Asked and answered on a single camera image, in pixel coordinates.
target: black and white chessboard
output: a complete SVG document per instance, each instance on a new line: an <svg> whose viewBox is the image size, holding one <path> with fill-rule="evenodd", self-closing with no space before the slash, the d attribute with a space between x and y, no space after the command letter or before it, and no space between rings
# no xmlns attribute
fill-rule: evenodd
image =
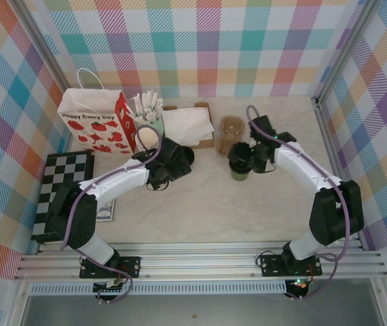
<svg viewBox="0 0 387 326"><path fill-rule="evenodd" d="M80 182L92 179L93 170L94 156L91 151L75 151L47 156L31 240L37 242L60 240L45 224L49 205L63 181Z"/></svg>

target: black mounting bracket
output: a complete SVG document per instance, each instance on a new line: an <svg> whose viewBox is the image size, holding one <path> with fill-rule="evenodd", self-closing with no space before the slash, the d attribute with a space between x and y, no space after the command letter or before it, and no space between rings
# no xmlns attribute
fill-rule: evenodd
<svg viewBox="0 0 387 326"><path fill-rule="evenodd" d="M282 259L281 255L262 255L259 258L261 266L261 275L263 277L271 276L292 276L298 278L300 276L320 276L322 275L322 266L319 258L311 256L301 264L298 269L290 273Z"/></svg>
<svg viewBox="0 0 387 326"><path fill-rule="evenodd" d="M120 257L114 255L111 260L106 263L107 266L121 270L129 274L132 278L138 278L141 270L141 258L140 257ZM111 272L94 265L87 259L81 259L80 261L80 278L118 278L117 272Z"/></svg>

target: brown box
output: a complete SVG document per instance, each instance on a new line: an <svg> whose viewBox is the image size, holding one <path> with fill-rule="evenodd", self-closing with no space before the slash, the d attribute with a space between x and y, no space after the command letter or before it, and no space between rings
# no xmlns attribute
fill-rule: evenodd
<svg viewBox="0 0 387 326"><path fill-rule="evenodd" d="M193 105L193 107L206 107L207 108L207 111L208 111L208 116L210 118L210 122L211 124L213 124L212 122L212 114L210 112L210 106L208 105L207 102L199 102L199 103L195 103ZM168 107L164 107L164 110L165 111L169 111L169 110L175 110L177 108L176 105L171 105L171 106L168 106ZM200 149L200 148L211 148L211 147L214 147L215 146L215 133L212 132L212 136L213 138L212 139L206 139L204 141L200 141L200 143L196 146L191 146L192 149Z"/></svg>

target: checkered wall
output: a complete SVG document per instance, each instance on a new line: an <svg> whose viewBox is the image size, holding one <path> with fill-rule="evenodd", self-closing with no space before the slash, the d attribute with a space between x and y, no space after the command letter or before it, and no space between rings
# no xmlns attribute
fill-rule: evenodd
<svg viewBox="0 0 387 326"><path fill-rule="evenodd" d="M346 25L346 28L344 29L344 32L343 32L342 36L340 37L340 40L338 41L337 45L335 46L335 49L333 51L332 56L329 59L328 65L327 65L325 71L323 71L322 77L321 77L320 82L318 83L318 85L316 87L316 90L314 91L313 97L317 98L319 96L320 92L322 91L323 86L325 85L325 82L328 79L329 74L331 73L331 69L334 67L335 63L337 62L337 60L338 60L338 58L343 50L343 46L350 36L350 31L352 30L356 21L358 20L358 17L361 13L361 10L363 9L365 2L366 2L366 0L358 0L358 3L354 9L354 12L352 13L352 15L351 15L351 17Z"/></svg>
<svg viewBox="0 0 387 326"><path fill-rule="evenodd" d="M62 93L7 0L0 0L0 324L26 252L48 153L69 136L56 117Z"/></svg>
<svg viewBox="0 0 387 326"><path fill-rule="evenodd" d="M26 2L72 84L73 72L85 67L104 85L122 86L127 97L149 89L163 97L307 94L348 5L348 0Z"/></svg>
<svg viewBox="0 0 387 326"><path fill-rule="evenodd" d="M344 172L361 187L364 234L387 263L387 0L325 104Z"/></svg>

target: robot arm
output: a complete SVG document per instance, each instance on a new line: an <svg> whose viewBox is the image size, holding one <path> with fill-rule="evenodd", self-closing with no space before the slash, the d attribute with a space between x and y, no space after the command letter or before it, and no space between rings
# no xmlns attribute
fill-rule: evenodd
<svg viewBox="0 0 387 326"><path fill-rule="evenodd" d="M133 155L132 159L121 168L114 170L120 172L111 171L105 174L111 176L102 181L99 179L105 175L80 183L72 181L62 183L48 211L48 227L64 239L72 204L91 185L92 187L86 190L74 211L67 244L96 263L119 270L122 264L119 262L118 252L95 232L96 212L112 199L134 187L150 184L156 190L161 185L175 181L191 172L190 165L194 161L194 153L190 148L181 147L171 139L164 139L157 158L142 165L142 162L149 161L154 151L155 149ZM92 266L92 269L95 272L99 268ZM84 270L82 265L81 277L85 273ZM102 271L101 268L99 272L100 278L113 275L113 272Z"/></svg>
<svg viewBox="0 0 387 326"><path fill-rule="evenodd" d="M270 138L280 139L296 149L297 153L266 138L251 125L251 137L254 138L255 145L250 147L247 143L235 144L228 155L230 161L252 168L256 173L264 173L267 162L277 164L291 173L313 197L310 230L287 243L281 255L287 272L293 274L307 264L307 259L313 259L324 246L345 236L344 211L331 183L337 186L346 201L351 234L362 230L364 226L361 192L354 181L344 182L315 163L304 153L301 145L291 134L288 132L277 134L266 115L255 118L253 122L270 135ZM315 167L308 164L303 157L314 162Z"/></svg>

